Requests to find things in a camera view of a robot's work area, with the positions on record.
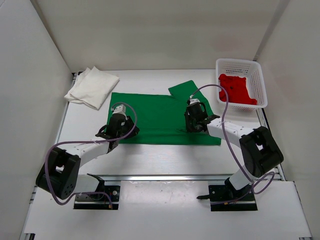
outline cable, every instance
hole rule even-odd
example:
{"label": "cable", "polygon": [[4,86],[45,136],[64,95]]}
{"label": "cable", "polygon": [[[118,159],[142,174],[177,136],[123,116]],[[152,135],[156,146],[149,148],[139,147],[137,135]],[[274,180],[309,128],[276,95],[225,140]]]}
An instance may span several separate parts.
{"label": "cable", "polygon": [[94,199],[92,196],[91,196],[90,198],[91,198],[93,201],[100,201],[101,199],[106,198],[106,196],[105,196],[105,195],[102,195],[99,199]]}
{"label": "cable", "polygon": [[[233,148],[231,147],[231,143],[229,141],[229,138],[228,138],[228,135],[227,135],[227,132],[226,132],[226,128],[225,128],[225,116],[226,116],[226,113],[227,113],[227,109],[228,109],[228,104],[229,104],[229,96],[228,96],[228,93],[226,91],[226,89],[220,85],[217,85],[217,84],[207,84],[207,85],[204,85],[202,87],[199,87],[191,96],[190,96],[190,99],[192,99],[194,97],[194,95],[199,92],[201,89],[203,88],[206,88],[206,87],[218,87],[220,89],[222,89],[225,93],[225,97],[226,97],[226,101],[225,101],[225,108],[224,108],[224,111],[222,113],[222,116],[221,116],[221,124],[222,124],[222,131],[223,131],[223,135],[224,135],[224,138],[225,138],[225,141],[226,141],[226,144],[228,145],[228,148],[236,162],[236,164],[239,166],[239,168],[241,169],[241,171],[243,172],[243,174],[245,175],[245,177],[249,180],[249,182],[251,182],[251,189],[245,193],[243,196],[237,198],[237,199],[234,199],[234,200],[229,200],[229,201],[220,201],[220,202],[215,202],[215,203],[212,203],[213,205],[215,204],[226,204],[226,203],[232,203],[232,202],[236,202],[242,198],[244,198],[249,192],[253,192],[255,195],[257,194],[260,194],[262,193],[264,190],[267,189],[267,187],[269,187],[269,185],[271,184],[271,182],[273,181],[274,177],[275,177],[275,172],[274,171],[271,171],[271,172],[268,172],[266,173],[265,175],[263,175],[260,179],[258,179],[256,181],[256,183],[248,176],[248,174],[246,173],[246,171],[244,170],[244,168],[242,167],[242,165],[240,164]],[[259,192],[255,192],[254,191],[254,187],[257,186],[262,180],[264,180],[268,175],[272,175],[270,181],[267,183],[267,185]]]}
{"label": "cable", "polygon": [[100,144],[100,143],[107,143],[107,142],[113,142],[113,141],[118,141],[118,140],[121,140],[121,139],[125,139],[126,137],[128,137],[132,132],[133,130],[135,129],[136,125],[137,125],[137,113],[136,111],[134,110],[134,108],[132,106],[130,106],[129,104],[125,103],[125,102],[116,102],[115,104],[112,105],[111,109],[114,108],[115,105],[120,105],[120,104],[123,104],[127,107],[129,107],[132,111],[133,111],[133,114],[134,114],[134,124],[133,124],[133,127],[131,128],[131,130],[124,136],[121,136],[121,137],[117,137],[117,138],[114,138],[114,139],[105,139],[105,140],[98,140],[98,141],[62,141],[62,142],[58,142],[56,144],[54,144],[52,147],[50,147],[50,149],[46,152],[46,155],[45,155],[45,159],[44,159],[44,172],[45,172],[45,179],[46,179],[46,182],[47,182],[47,185],[48,185],[48,188],[49,188],[49,191],[54,199],[54,201],[63,206],[63,205],[66,205],[70,200],[71,198],[76,195],[76,194],[86,194],[86,195],[92,195],[92,194],[103,194],[105,195],[108,200],[109,200],[109,205],[112,209],[112,201],[111,201],[111,198],[109,197],[108,194],[106,194],[105,192],[75,192],[73,194],[70,195],[70,197],[62,202],[62,201],[59,201],[58,197],[56,196],[55,194],[55,191],[52,187],[52,184],[51,184],[51,181],[50,181],[50,176],[49,176],[49,167],[48,167],[48,159],[49,159],[49,155],[51,153],[51,151],[58,147],[58,146],[61,146],[61,145],[65,145],[65,144],[93,144],[93,143],[96,143],[96,144]]}

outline white tabletop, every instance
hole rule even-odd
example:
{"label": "white tabletop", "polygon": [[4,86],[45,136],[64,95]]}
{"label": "white tabletop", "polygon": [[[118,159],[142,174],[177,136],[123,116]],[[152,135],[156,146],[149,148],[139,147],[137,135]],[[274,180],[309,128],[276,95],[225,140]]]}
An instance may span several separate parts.
{"label": "white tabletop", "polygon": [[[197,70],[119,70],[107,71],[120,78],[113,89],[118,93],[170,95],[168,88],[193,80],[198,87],[215,83],[214,69]],[[214,87],[201,90],[213,112],[220,115],[224,106],[216,99]],[[106,124],[111,94],[100,110],[83,104],[70,103],[59,142],[89,140]],[[260,126],[255,111],[244,112],[229,108],[226,120],[257,128]],[[241,150],[234,151],[243,162]],[[120,144],[107,155],[98,157],[80,168],[80,174],[97,175],[153,175],[153,174],[233,174],[238,166],[226,142],[221,146]]]}
{"label": "white tabletop", "polygon": [[256,196],[258,211],[211,212],[206,181],[121,183],[118,210],[73,209],[37,191],[25,233],[34,240],[298,240],[311,237],[293,182]]}
{"label": "white tabletop", "polygon": [[[169,95],[168,88],[188,80],[198,87],[214,83],[214,70],[108,71],[120,77],[113,90],[120,93]],[[213,112],[223,108],[215,90],[202,93]],[[59,142],[88,140],[106,124],[110,96],[99,111],[70,103]],[[230,109],[227,120],[241,126],[259,127],[256,112]],[[241,151],[234,147],[241,158]],[[81,174],[232,174],[238,170],[222,141],[221,146],[121,144],[80,169]],[[299,196],[293,182],[274,181],[256,196],[258,211],[211,212],[207,181],[121,182],[118,210],[75,210],[73,201],[57,205],[52,196],[38,189],[31,205],[25,233],[35,240],[163,240],[219,239],[270,240],[310,237]]]}

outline laundry basket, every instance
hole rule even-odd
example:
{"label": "laundry basket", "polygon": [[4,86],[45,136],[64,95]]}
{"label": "laundry basket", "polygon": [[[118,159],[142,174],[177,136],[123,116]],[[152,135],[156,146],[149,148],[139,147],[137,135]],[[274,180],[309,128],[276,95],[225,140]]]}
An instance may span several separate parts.
{"label": "laundry basket", "polygon": [[[220,85],[219,76],[238,76],[246,78],[246,88],[250,98],[257,100],[257,105],[242,104],[230,102],[229,106],[243,111],[252,111],[265,108],[268,105],[264,76],[262,75],[261,66],[256,61],[219,58],[215,62],[215,81]],[[216,98],[220,104],[226,104],[219,98],[220,88],[216,89]]]}

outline folded white cloth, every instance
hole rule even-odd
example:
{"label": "folded white cloth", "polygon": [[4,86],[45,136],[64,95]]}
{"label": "folded white cloth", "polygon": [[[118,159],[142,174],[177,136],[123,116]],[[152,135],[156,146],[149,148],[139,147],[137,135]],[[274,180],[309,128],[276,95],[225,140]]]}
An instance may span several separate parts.
{"label": "folded white cloth", "polygon": [[96,67],[92,70],[86,68],[64,98],[71,103],[85,104],[99,110],[118,82],[117,76],[100,71]]}

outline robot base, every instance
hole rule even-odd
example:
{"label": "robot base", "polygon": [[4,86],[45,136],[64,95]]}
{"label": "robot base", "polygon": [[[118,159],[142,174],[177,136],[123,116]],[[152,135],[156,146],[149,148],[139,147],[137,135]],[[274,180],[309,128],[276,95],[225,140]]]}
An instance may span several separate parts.
{"label": "robot base", "polygon": [[119,185],[105,185],[104,192],[109,195],[112,201],[112,209],[109,206],[109,201],[104,195],[76,195],[74,199],[73,209],[87,210],[118,210],[120,198]]}
{"label": "robot base", "polygon": [[251,192],[242,199],[228,204],[214,204],[216,202],[230,201],[228,189],[225,185],[209,185],[211,212],[228,211],[257,211],[255,195]]}

